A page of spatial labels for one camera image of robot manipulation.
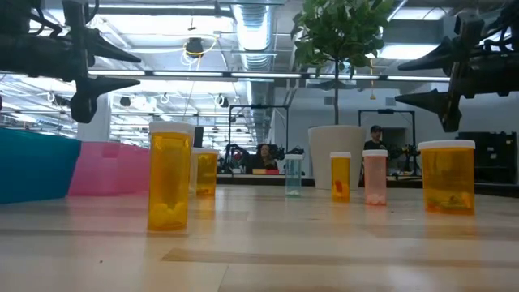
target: woman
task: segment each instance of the woman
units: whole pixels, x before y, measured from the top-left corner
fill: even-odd
[[[256,170],[277,170],[277,163],[272,158],[270,146],[268,144],[258,145],[255,159],[252,163],[252,169]]]

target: ventilation duct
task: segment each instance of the ventilation duct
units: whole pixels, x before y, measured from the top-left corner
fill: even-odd
[[[232,7],[237,22],[236,33],[240,49],[262,52],[270,48],[272,40],[272,7],[265,5],[234,5]],[[272,55],[242,54],[245,71],[268,72],[272,69]],[[271,105],[273,83],[247,82],[247,99],[252,105]],[[252,117],[256,129],[256,139],[264,142],[268,136],[269,119],[272,110],[253,110]]]

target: hanging light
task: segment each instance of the hanging light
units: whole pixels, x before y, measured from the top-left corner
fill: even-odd
[[[56,96],[54,95],[54,92],[47,92],[47,101],[54,102],[55,100],[56,100]]]
[[[164,105],[169,103],[169,97],[165,92],[164,92],[164,95],[161,97],[161,103]]]

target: teal plastic bin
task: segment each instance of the teal plastic bin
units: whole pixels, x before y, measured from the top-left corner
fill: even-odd
[[[81,142],[0,128],[0,204],[64,197]]]

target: white planter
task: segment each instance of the white planter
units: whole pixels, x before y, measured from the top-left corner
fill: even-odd
[[[308,130],[315,187],[332,188],[331,152],[351,153],[351,189],[358,189],[366,130],[357,126],[322,126]]]

